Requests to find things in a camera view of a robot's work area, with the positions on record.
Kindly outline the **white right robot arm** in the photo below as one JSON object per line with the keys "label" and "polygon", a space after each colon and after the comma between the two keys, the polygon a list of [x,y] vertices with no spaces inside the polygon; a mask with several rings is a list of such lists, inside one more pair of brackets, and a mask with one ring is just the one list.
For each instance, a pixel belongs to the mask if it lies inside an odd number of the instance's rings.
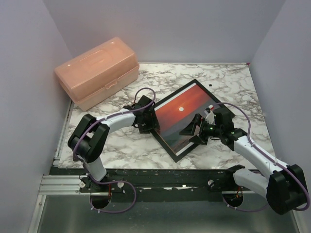
{"label": "white right robot arm", "polygon": [[310,207],[311,198],[302,168],[290,166],[262,149],[251,139],[250,132],[234,126],[231,112],[226,107],[211,105],[206,117],[196,114],[180,135],[190,136],[190,142],[200,145],[206,145],[211,137],[216,137],[256,167],[257,173],[242,166],[232,168],[231,174],[223,179],[227,189],[242,186],[252,190],[264,197],[279,215]]}

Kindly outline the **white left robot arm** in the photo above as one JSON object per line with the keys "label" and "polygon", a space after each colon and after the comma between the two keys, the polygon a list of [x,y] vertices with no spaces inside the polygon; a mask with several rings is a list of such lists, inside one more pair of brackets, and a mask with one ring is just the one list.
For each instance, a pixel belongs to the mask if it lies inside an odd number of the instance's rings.
{"label": "white left robot arm", "polygon": [[108,185],[107,171],[100,159],[107,137],[125,127],[137,128],[141,134],[159,129],[155,102],[143,95],[137,103],[101,119],[86,114],[68,140],[73,156],[83,163],[92,177],[91,186],[98,192],[104,191]]}

